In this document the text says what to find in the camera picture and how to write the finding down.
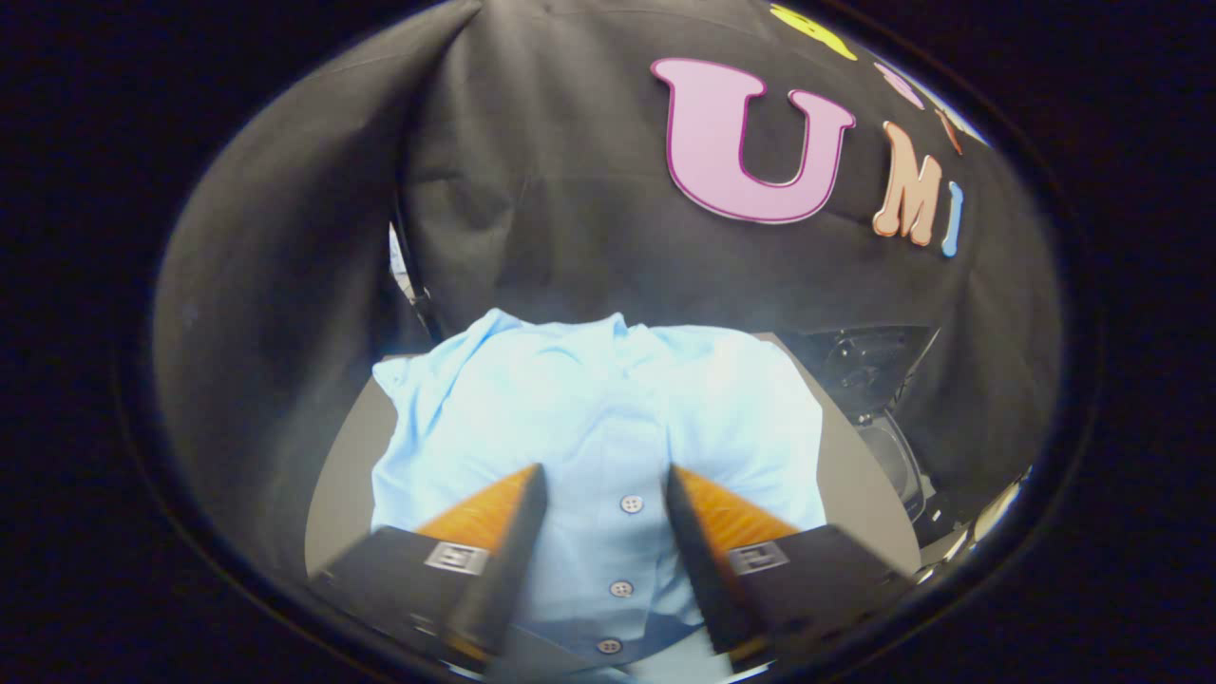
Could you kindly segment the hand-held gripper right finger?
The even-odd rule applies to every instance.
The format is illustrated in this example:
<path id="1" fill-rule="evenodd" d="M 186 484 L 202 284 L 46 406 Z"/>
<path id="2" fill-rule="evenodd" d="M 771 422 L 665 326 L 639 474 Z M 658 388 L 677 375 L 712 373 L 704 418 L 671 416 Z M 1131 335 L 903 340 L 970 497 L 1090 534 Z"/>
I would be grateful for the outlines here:
<path id="1" fill-rule="evenodd" d="M 736 671 L 818 667 L 912 592 L 910 574 L 838 525 L 796 531 L 682 466 L 670 467 L 665 503 L 713 650 Z"/>

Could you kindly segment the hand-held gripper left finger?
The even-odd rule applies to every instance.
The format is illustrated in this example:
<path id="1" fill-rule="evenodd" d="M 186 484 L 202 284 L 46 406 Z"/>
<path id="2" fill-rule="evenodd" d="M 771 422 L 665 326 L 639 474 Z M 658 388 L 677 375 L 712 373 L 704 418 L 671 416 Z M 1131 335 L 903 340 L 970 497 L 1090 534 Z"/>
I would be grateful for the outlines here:
<path id="1" fill-rule="evenodd" d="M 544 467 L 530 465 L 418 531 L 368 533 L 326 564 L 310 590 L 413 654 L 486 666 L 503 654 L 547 503 Z"/>

